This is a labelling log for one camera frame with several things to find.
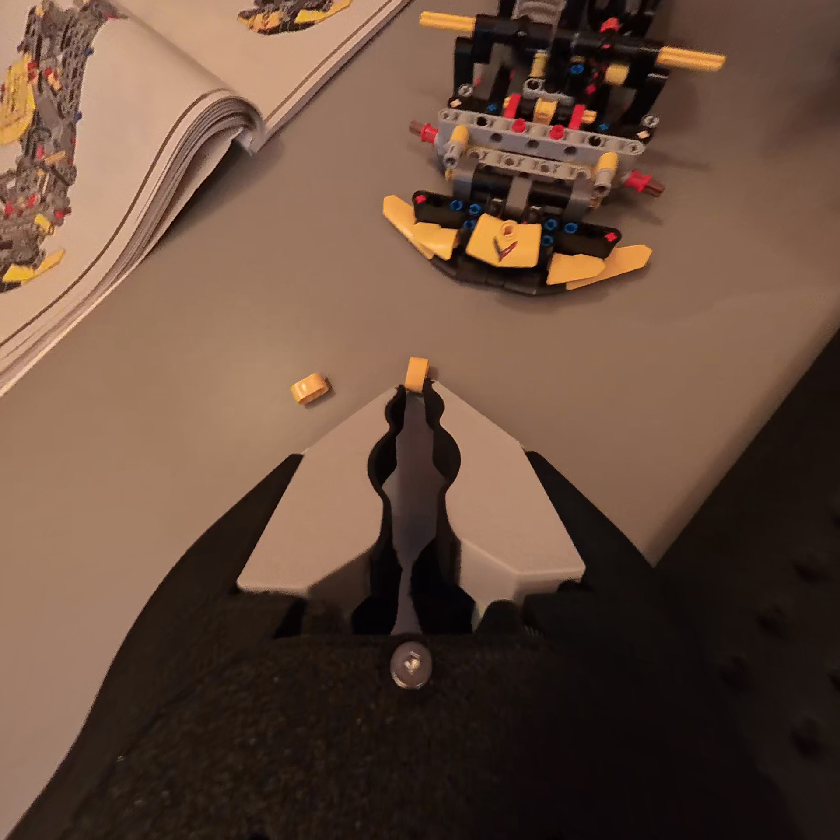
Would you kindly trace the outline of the yellow black toy brick car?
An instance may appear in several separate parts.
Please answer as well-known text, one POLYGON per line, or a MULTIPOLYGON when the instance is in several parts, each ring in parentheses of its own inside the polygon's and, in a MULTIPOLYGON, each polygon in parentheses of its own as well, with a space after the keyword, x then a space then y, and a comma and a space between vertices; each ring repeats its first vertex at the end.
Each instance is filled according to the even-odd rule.
POLYGON ((538 297, 646 267, 645 245, 586 220, 614 192, 658 197, 638 169, 672 70, 716 72, 724 55, 648 36, 660 2, 499 2, 474 17, 423 12, 457 34, 452 95, 431 144, 451 193, 386 196, 383 215, 440 272, 538 297))

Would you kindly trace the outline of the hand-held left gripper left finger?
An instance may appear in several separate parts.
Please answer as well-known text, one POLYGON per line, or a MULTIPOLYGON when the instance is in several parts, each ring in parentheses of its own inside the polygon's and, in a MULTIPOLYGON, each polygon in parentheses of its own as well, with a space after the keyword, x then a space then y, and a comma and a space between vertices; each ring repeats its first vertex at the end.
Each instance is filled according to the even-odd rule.
POLYGON ((308 447, 237 580, 244 592, 324 601, 358 634, 390 634, 402 576, 383 492, 403 389, 387 389, 308 447))

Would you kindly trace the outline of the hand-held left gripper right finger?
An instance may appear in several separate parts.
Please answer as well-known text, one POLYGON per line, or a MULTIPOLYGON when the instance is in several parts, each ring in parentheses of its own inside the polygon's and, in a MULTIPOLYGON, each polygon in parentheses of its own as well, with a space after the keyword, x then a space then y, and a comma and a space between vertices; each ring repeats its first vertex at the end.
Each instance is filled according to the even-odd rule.
POLYGON ((495 602, 579 583, 585 563, 519 441, 435 381, 422 394, 443 483, 411 578, 421 630, 467 634, 495 602))

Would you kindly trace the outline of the black perforated pad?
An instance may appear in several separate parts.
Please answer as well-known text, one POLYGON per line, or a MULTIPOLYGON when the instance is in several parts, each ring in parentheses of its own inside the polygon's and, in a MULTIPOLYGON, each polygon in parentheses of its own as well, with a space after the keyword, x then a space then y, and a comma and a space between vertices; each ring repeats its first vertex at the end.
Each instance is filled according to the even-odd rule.
POLYGON ((839 838, 839 335, 659 562, 793 838, 839 838))

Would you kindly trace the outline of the grey desk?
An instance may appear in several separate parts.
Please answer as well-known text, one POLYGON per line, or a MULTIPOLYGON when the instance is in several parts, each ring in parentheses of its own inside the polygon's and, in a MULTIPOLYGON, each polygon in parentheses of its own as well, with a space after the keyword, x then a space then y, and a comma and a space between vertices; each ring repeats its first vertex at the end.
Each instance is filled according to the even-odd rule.
POLYGON ((439 274, 382 216, 454 37, 414 2, 2 398, 2 834, 65 758, 157 585, 299 452, 428 358, 657 560, 838 324, 838 2, 663 2, 678 70, 602 206, 645 271, 530 299, 439 274), (312 374, 331 390, 302 406, 312 374))

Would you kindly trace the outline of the open instruction booklet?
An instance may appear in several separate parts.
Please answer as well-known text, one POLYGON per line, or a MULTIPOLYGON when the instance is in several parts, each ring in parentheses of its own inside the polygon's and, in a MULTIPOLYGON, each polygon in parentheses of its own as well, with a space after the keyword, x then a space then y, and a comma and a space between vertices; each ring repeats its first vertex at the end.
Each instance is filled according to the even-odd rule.
POLYGON ((1 3, 1 393, 407 2, 1 3))

